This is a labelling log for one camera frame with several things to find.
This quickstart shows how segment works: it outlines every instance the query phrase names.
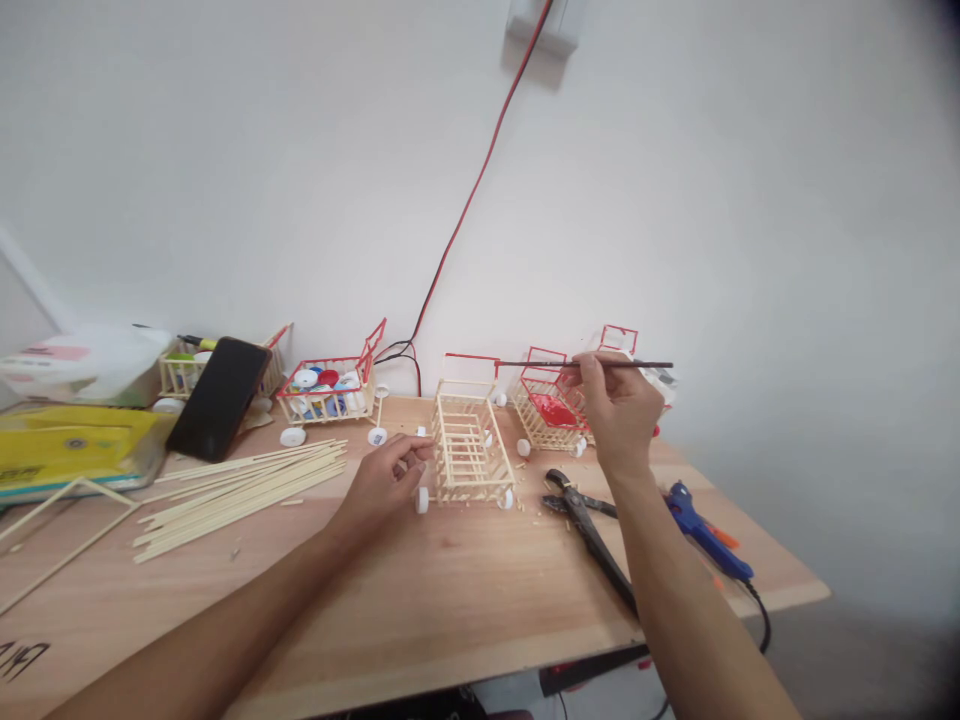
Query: blue glue gun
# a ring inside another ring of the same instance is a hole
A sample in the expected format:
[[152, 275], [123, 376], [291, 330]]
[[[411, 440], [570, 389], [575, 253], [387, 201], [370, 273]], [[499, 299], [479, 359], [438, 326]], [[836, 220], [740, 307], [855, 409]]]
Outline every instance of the blue glue gun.
[[677, 482], [670, 488], [670, 494], [665, 499], [680, 531], [692, 537], [724, 574], [740, 582], [747, 582], [753, 577], [753, 568], [730, 552], [730, 549], [710, 532], [704, 519], [697, 515], [696, 510], [693, 509], [693, 495], [687, 490], [686, 485]]

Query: red cable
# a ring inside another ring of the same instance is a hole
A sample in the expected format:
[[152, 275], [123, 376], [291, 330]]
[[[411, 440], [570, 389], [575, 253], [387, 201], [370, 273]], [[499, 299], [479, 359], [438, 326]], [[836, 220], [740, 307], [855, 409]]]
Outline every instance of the red cable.
[[477, 176], [477, 181], [473, 184], [473, 190], [470, 191], [470, 197], [467, 198], [467, 204], [463, 207], [463, 212], [460, 213], [460, 220], [457, 222], [457, 227], [453, 230], [453, 235], [450, 236], [450, 241], [447, 243], [446, 249], [443, 251], [443, 257], [440, 258], [440, 267], [437, 268], [437, 274], [433, 278], [433, 283], [430, 285], [430, 292], [427, 293], [427, 299], [423, 303], [423, 308], [420, 310], [420, 317], [417, 318], [417, 325], [413, 329], [413, 335], [410, 337], [410, 342], [416, 339], [417, 333], [420, 332], [420, 324], [423, 322], [423, 315], [427, 311], [427, 305], [430, 304], [430, 298], [433, 297], [433, 290], [437, 286], [437, 280], [440, 279], [440, 273], [443, 271], [443, 264], [447, 260], [447, 254], [450, 252], [450, 248], [453, 246], [453, 241], [457, 239], [457, 233], [460, 232], [460, 226], [463, 225], [463, 219], [467, 216], [467, 210], [470, 209], [470, 203], [473, 201], [473, 196], [477, 192], [477, 188], [480, 186], [480, 181], [483, 179], [483, 173], [487, 169], [487, 163], [490, 162], [490, 156], [493, 155], [493, 147], [497, 144], [497, 136], [500, 134], [500, 125], [503, 123], [503, 118], [507, 114], [507, 108], [510, 107], [510, 100], [513, 99], [513, 93], [517, 89], [517, 85], [520, 83], [520, 78], [523, 75], [523, 71], [527, 69], [527, 62], [530, 60], [530, 54], [533, 52], [533, 46], [537, 44], [537, 40], [540, 37], [540, 31], [543, 30], [543, 23], [547, 19], [547, 13], [550, 12], [550, 7], [553, 5], [553, 0], [547, 0], [543, 4], [543, 12], [540, 13], [540, 19], [537, 21], [537, 26], [533, 30], [533, 35], [530, 37], [530, 44], [527, 45], [527, 52], [523, 55], [523, 62], [520, 63], [520, 69], [517, 71], [517, 76], [513, 79], [513, 85], [510, 86], [510, 92], [507, 93], [507, 99], [503, 103], [503, 109], [500, 110], [500, 117], [497, 119], [497, 127], [493, 131], [493, 138], [490, 140], [490, 148], [487, 150], [487, 157], [483, 161], [483, 167], [480, 168], [480, 174]]
[[[450, 253], [450, 248], [453, 247], [453, 241], [457, 239], [457, 234], [460, 232], [460, 226], [463, 225], [463, 219], [467, 216], [467, 210], [470, 209], [470, 203], [473, 202], [473, 196], [477, 192], [477, 188], [480, 187], [480, 181], [483, 179], [483, 174], [487, 170], [487, 165], [490, 162], [490, 157], [493, 155], [493, 148], [497, 144], [497, 137], [500, 135], [500, 126], [503, 124], [503, 118], [507, 114], [507, 108], [510, 107], [510, 101], [513, 99], [513, 93], [517, 89], [517, 85], [520, 84], [520, 78], [523, 77], [523, 71], [527, 69], [527, 63], [530, 61], [530, 54], [533, 52], [534, 46], [537, 44], [537, 40], [540, 38], [540, 32], [543, 30], [543, 24], [547, 20], [547, 14], [550, 12], [550, 8], [553, 6], [553, 0], [547, 0], [543, 5], [543, 11], [540, 13], [540, 19], [537, 21], [537, 25], [533, 30], [533, 35], [530, 37], [530, 44], [527, 45], [527, 51], [523, 54], [523, 61], [520, 63], [520, 68], [517, 70], [517, 76], [513, 79], [513, 84], [510, 86], [510, 92], [507, 93], [507, 99], [503, 103], [503, 107], [500, 110], [500, 117], [497, 118], [497, 126], [493, 131], [493, 137], [490, 140], [490, 147], [487, 149], [487, 156], [483, 160], [483, 166], [480, 168], [480, 174], [477, 176], [477, 181], [473, 184], [473, 189], [470, 191], [470, 196], [467, 198], [467, 204], [463, 206], [463, 212], [460, 213], [460, 219], [457, 221], [457, 226], [453, 230], [453, 235], [450, 236], [450, 240], [447, 242], [447, 247], [443, 250], [443, 256], [440, 258], [440, 265], [437, 267], [437, 272], [433, 276], [433, 282], [430, 284], [430, 291], [427, 293], [427, 299], [423, 301], [423, 307], [420, 308], [420, 316], [417, 318], [417, 324], [413, 329], [413, 335], [409, 340], [401, 340], [396, 342], [393, 345], [385, 347], [381, 350], [377, 356], [373, 359], [374, 363], [380, 360], [389, 350], [392, 350], [397, 345], [402, 345], [406, 343], [409, 347], [413, 347], [413, 341], [417, 337], [417, 333], [420, 332], [420, 325], [423, 323], [423, 316], [427, 312], [427, 306], [430, 304], [430, 299], [433, 297], [433, 291], [437, 287], [437, 281], [440, 279], [440, 273], [443, 272], [443, 265], [447, 261], [447, 255]], [[413, 358], [416, 360], [417, 349], [413, 348]], [[423, 397], [421, 391], [420, 383], [420, 365], [419, 363], [414, 363], [414, 366], [417, 368], [417, 395]]]

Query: forearm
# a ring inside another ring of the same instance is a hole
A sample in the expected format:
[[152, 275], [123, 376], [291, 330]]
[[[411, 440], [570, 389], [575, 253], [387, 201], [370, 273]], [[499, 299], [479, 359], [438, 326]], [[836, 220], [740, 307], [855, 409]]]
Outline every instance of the forearm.
[[611, 477], [637, 611], [677, 717], [798, 718], [644, 466]]
[[356, 549], [351, 537], [328, 526], [259, 577], [115, 667], [48, 718], [220, 717], [286, 629]]

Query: white wall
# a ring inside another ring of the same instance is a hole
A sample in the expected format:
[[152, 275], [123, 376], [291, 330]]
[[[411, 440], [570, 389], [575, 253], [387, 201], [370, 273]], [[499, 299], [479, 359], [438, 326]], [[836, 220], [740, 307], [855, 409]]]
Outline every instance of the white wall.
[[[83, 319], [401, 339], [515, 71], [508, 4], [8, 2], [0, 218]], [[685, 380], [668, 440], [841, 598], [944, 622], [960, 113], [905, 7], [591, 0], [418, 349], [429, 391], [443, 351], [640, 329]]]
[[[58, 330], [19, 272], [10, 264], [8, 254], [13, 254], [17, 249], [13, 243], [13, 238], [0, 227], [0, 357], [48, 338]], [[0, 380], [0, 410], [6, 410], [19, 401], [17, 395]]]

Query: power outlet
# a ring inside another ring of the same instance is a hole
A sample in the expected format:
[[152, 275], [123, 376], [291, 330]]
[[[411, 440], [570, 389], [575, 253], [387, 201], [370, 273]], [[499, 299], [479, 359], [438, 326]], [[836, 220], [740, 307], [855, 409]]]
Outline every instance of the power outlet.
[[[529, 43], [547, 0], [511, 0], [507, 35]], [[570, 57], [580, 43], [586, 0], [553, 0], [537, 47], [561, 58]]]

